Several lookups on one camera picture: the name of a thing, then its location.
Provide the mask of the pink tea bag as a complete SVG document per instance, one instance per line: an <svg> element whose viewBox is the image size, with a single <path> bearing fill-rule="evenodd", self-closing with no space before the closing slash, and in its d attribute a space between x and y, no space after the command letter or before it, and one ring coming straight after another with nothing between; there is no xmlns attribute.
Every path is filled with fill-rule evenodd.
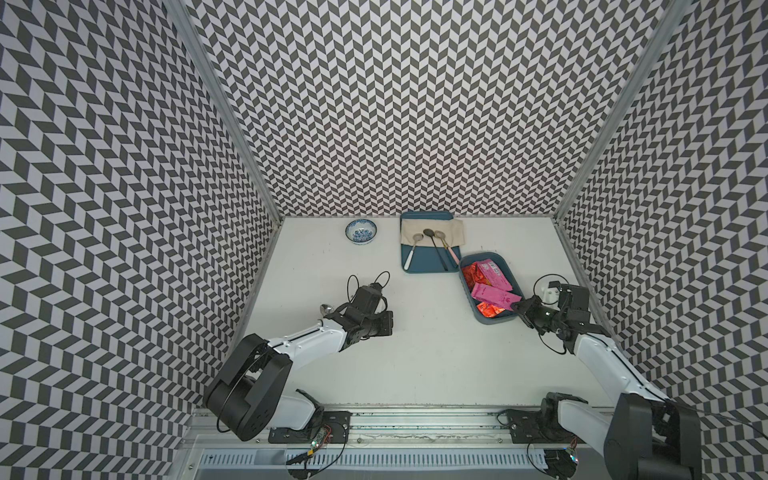
<svg viewBox="0 0 768 480"><path fill-rule="evenodd" d="M514 304L522 300L520 295L482 283L474 285L471 297L481 303L487 303L505 310L511 310Z"/></svg>
<svg viewBox="0 0 768 480"><path fill-rule="evenodd" d="M482 273L489 284L497 289L511 292L514 287L507 280L500 267L491 259L485 259L476 263L478 271Z"/></svg>

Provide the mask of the red tea bag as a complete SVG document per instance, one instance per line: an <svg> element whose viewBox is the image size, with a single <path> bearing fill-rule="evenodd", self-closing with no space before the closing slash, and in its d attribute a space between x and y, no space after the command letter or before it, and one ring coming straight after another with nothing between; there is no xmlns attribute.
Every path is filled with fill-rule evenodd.
<svg viewBox="0 0 768 480"><path fill-rule="evenodd" d="M495 318L499 316L502 313L505 313L506 310L504 308L500 308L496 305L487 303L487 302L481 302L477 305L477 309L479 313L485 317L485 318Z"/></svg>
<svg viewBox="0 0 768 480"><path fill-rule="evenodd" d="M462 268L462 274L466 285L470 291L473 290L476 284L488 285L487 279L478 266L477 262L474 262L468 266Z"/></svg>

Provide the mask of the teal storage box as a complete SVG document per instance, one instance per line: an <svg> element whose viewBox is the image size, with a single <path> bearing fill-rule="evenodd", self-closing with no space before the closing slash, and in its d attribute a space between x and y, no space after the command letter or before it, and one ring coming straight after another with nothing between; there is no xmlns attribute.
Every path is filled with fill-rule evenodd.
<svg viewBox="0 0 768 480"><path fill-rule="evenodd" d="M517 314L514 313L512 310L506 310L505 313L502 313L502 314L500 314L499 316L497 316L495 318L485 318L485 317L483 317L479 313L479 311L477 309L477 305L479 303L481 303L481 302L479 302L479 301L477 301L477 300L475 300L475 299L473 299L471 297L471 291L468 289L468 287L466 285L466 282L464 280L464 277L463 277L463 274L462 274L462 268L465 267L465 266L468 266L468 265L470 265L470 264L472 264L474 262L478 262L478 261L485 260L485 259L493 260L500 267L500 269L502 270L502 272L505 275L505 277L507 278L507 280L514 287L514 289L511 292L514 293L514 294L520 295L522 297L522 300L524 299L524 294L523 294L522 288L519 286L517 280L515 279L514 275L512 274L512 272L511 272L509 266L507 265L506 261L499 254L493 253L493 252L481 252L481 253L466 255L460 261L459 272L460 272L462 286L463 286L464 291L466 293L466 296L468 298L472 314L475 316L475 318L480 323L483 323L483 324L486 324L486 325L493 325L493 324L498 324L498 323L503 323L503 322L511 321L511 320L513 320L513 319L515 319L517 317Z"/></svg>

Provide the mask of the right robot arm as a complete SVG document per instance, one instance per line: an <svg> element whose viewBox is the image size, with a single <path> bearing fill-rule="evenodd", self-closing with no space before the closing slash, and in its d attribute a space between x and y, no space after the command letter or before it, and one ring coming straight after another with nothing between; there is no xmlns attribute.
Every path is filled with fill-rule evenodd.
<svg viewBox="0 0 768 480"><path fill-rule="evenodd" d="M701 424L696 410L675 403L620 352L609 331L591 319L585 287L553 283L557 306L534 295L512 310L539 336L552 333L563 351L591 372L609 400L605 416L578 396L550 392L537 412L509 409L506 426L515 444L582 441L599 453L613 479L699 479Z"/></svg>

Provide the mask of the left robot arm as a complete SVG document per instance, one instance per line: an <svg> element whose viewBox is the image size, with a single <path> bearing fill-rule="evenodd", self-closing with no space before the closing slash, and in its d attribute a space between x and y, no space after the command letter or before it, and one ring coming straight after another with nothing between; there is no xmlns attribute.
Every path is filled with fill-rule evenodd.
<svg viewBox="0 0 768 480"><path fill-rule="evenodd" d="M317 323L283 337L242 338L205 388L204 406L220 433L241 441L262 431L309 441L326 425L325 407L303 390L285 391L294 370L374 337L393 333L393 312L378 282L357 288L347 302L324 311Z"/></svg>

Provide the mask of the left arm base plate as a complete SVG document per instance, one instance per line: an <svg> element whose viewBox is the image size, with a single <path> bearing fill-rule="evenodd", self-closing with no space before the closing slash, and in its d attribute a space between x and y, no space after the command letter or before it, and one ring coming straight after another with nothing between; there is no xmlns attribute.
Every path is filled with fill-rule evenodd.
<svg viewBox="0 0 768 480"><path fill-rule="evenodd" d="M270 444L309 445L314 440L329 438L330 444L346 444L349 438L352 413L344 410L315 414L303 429L272 428Z"/></svg>

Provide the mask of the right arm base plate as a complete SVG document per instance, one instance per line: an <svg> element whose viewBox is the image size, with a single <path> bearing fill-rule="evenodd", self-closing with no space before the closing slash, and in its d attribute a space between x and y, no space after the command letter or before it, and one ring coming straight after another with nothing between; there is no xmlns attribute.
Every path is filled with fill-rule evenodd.
<svg viewBox="0 0 768 480"><path fill-rule="evenodd" d="M505 416L514 444L568 444L575 438L559 424L554 414L509 409Z"/></svg>

